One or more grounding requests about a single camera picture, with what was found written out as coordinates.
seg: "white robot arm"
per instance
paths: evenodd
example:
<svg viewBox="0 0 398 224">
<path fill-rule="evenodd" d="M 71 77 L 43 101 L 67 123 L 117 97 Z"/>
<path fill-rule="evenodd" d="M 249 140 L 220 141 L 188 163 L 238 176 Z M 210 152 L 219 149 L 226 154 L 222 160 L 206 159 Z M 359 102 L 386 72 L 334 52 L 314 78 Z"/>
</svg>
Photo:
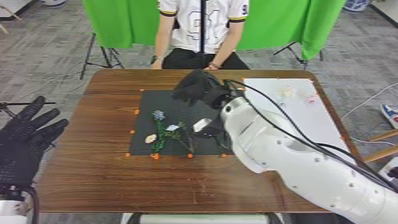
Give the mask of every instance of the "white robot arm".
<svg viewBox="0 0 398 224">
<path fill-rule="evenodd" d="M 297 135 L 288 120 L 266 111 L 261 113 Z M 252 172 L 275 170 L 290 190 L 354 223 L 398 223 L 398 194 L 286 136 L 261 118 L 243 97 L 224 106 L 220 118 L 233 151 Z"/>
<path fill-rule="evenodd" d="M 0 223 L 28 223 L 25 202 L 14 200 L 0 200 Z"/>
</svg>

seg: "black cable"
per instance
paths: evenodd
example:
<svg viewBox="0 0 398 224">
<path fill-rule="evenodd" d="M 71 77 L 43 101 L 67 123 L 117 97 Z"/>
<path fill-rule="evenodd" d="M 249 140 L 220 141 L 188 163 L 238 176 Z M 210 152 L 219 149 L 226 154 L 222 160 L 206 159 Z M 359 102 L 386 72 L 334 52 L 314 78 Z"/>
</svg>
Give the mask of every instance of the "black cable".
<svg viewBox="0 0 398 224">
<path fill-rule="evenodd" d="M 199 41 L 199 57 L 201 57 L 201 65 L 203 65 L 203 67 L 206 67 L 204 45 L 206 45 L 206 0 L 201 0 L 201 41 Z"/>
<path fill-rule="evenodd" d="M 270 100 L 270 102 L 272 102 L 272 104 L 275 105 L 275 107 L 279 108 L 279 110 L 281 110 L 281 112 L 282 112 L 282 114 L 284 114 L 284 116 L 286 116 L 286 118 L 288 118 L 288 120 L 290 120 L 290 122 L 291 122 L 291 125 L 293 125 L 293 127 L 295 127 L 295 129 L 297 129 L 297 131 L 298 131 L 298 133 L 300 133 L 300 135 L 302 135 L 302 137 L 304 137 L 304 139 L 306 139 L 306 141 L 304 141 L 304 139 L 300 139 L 293 134 L 290 134 L 284 130 L 282 130 L 282 128 L 274 124 L 274 122 L 266 119 L 266 117 L 265 117 L 265 115 L 263 115 L 263 113 L 259 112 L 259 110 L 258 110 L 258 108 L 254 107 L 254 105 L 252 105 L 252 103 L 250 103 L 250 101 L 249 101 L 249 99 L 245 98 L 245 96 L 243 96 L 243 98 L 245 98 L 245 100 L 247 100 L 247 103 L 249 103 L 249 105 L 250 105 L 250 107 L 252 107 L 252 109 L 254 109 L 254 111 L 256 111 L 256 113 L 258 113 L 258 115 L 261 116 L 261 118 L 265 119 L 265 121 L 272 124 L 272 126 L 274 126 L 274 128 L 307 146 L 307 147 L 311 147 L 318 152 L 322 152 L 327 156 L 330 156 L 368 178 L 370 178 L 370 180 L 378 184 L 378 185 L 382 185 L 386 188 L 389 188 L 394 192 L 398 192 L 398 187 L 394 186 L 394 184 L 384 179 L 384 177 L 380 176 L 380 174 L 370 169 L 370 167 L 368 167 L 368 165 L 364 164 L 364 163 L 361 163 L 361 165 L 366 167 L 366 169 L 362 168 L 362 167 L 359 167 L 355 164 L 352 164 L 320 145 L 318 145 L 318 143 L 314 143 L 313 141 L 311 141 L 311 139 L 307 138 L 307 136 L 306 136 L 306 134 L 302 133 L 302 131 L 300 131 L 300 128 L 298 128 L 298 126 L 297 126 L 297 124 L 295 124 L 295 122 L 293 122 L 293 120 L 291 120 L 291 118 L 290 118 L 290 116 L 288 116 L 288 114 L 286 114 L 286 112 L 284 112 L 284 110 L 282 110 L 282 108 L 281 108 L 281 106 L 277 105 L 277 103 L 275 103 L 275 101 L 270 99 L 270 97 L 263 94 L 263 92 L 254 88 L 254 87 L 250 87 L 249 85 L 245 85 L 242 82 L 238 82 L 238 81 L 235 81 L 235 80 L 226 80 L 224 81 L 224 83 L 236 83 L 236 84 L 240 84 L 242 86 L 245 86 L 249 89 L 252 89 L 259 94 L 261 94 L 261 96 Z"/>
<path fill-rule="evenodd" d="M 37 196 L 37 192 L 36 192 L 36 189 L 32 187 L 23 188 L 23 191 L 28 193 L 30 198 L 32 198 L 32 202 L 34 202 L 34 207 L 32 207 L 32 211 L 34 211 L 32 224 L 39 224 L 39 196 Z"/>
</svg>

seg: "person's hand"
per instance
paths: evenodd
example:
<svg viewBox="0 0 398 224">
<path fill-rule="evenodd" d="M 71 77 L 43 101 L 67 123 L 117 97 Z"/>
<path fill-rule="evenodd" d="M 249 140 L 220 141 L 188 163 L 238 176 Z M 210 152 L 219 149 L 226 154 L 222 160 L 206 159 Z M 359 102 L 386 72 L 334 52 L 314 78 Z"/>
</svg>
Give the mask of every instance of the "person's hand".
<svg viewBox="0 0 398 224">
<path fill-rule="evenodd" d="M 60 114 L 53 109 L 36 117 L 44 101 L 37 97 L 0 130 L 0 185 L 32 185 L 44 150 L 69 124 L 64 119 L 43 128 Z"/>
<path fill-rule="evenodd" d="M 156 60 L 153 62 L 153 69 L 162 69 L 162 65 L 163 65 L 163 60 Z"/>
<path fill-rule="evenodd" d="M 206 70 L 206 71 L 210 71 L 210 70 L 215 71 L 215 70 L 219 70 L 219 68 L 217 68 L 213 65 L 208 65 L 208 67 L 204 68 L 204 70 Z"/>
<path fill-rule="evenodd" d="M 210 62 L 208 67 L 204 68 L 204 70 L 219 70 L 220 69 L 220 65 L 217 65 L 213 62 Z"/>
</svg>

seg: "tripod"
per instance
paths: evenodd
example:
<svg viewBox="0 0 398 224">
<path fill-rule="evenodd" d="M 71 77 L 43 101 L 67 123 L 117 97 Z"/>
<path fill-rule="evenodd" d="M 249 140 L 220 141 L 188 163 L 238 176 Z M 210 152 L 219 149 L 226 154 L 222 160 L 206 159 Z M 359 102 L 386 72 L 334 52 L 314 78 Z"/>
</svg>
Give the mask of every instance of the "tripod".
<svg viewBox="0 0 398 224">
<path fill-rule="evenodd" d="M 295 53 L 295 50 L 291 48 L 291 46 L 297 44 L 298 42 L 291 42 L 286 47 L 274 53 L 274 55 L 277 55 L 284 50 L 290 50 L 293 56 L 295 56 L 295 60 L 298 61 L 298 63 L 304 65 L 304 70 L 307 70 L 307 60 L 304 60 L 297 53 Z M 320 61 L 323 61 L 323 51 L 320 51 Z"/>
<path fill-rule="evenodd" d="M 96 34 L 92 33 L 91 36 L 91 45 L 89 45 L 89 51 L 87 51 L 87 56 L 85 56 L 85 62 L 83 62 L 83 70 L 82 70 L 82 74 L 80 74 L 80 80 L 83 79 L 85 76 L 85 70 L 87 70 L 87 66 L 94 65 L 99 66 L 103 68 L 114 68 L 115 66 L 121 66 L 121 68 L 124 69 L 124 66 L 121 64 L 121 60 L 119 60 L 119 52 L 115 51 L 114 48 L 105 49 L 105 47 L 101 48 L 101 54 L 103 54 L 103 59 L 105 59 L 105 65 L 92 63 L 91 60 L 91 51 L 92 51 L 92 46 L 94 46 L 94 42 L 96 42 Z"/>
</svg>

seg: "green screen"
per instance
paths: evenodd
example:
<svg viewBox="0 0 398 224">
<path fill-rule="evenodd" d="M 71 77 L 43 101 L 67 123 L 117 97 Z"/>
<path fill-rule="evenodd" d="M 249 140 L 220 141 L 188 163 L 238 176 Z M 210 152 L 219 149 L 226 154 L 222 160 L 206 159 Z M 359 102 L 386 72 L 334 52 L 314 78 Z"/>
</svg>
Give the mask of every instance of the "green screen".
<svg viewBox="0 0 398 224">
<path fill-rule="evenodd" d="M 101 46 L 155 45 L 156 0 L 83 0 L 83 3 Z M 309 60 L 323 48 L 343 4 L 345 0 L 250 0 L 238 50 L 284 46 L 295 41 Z"/>
</svg>

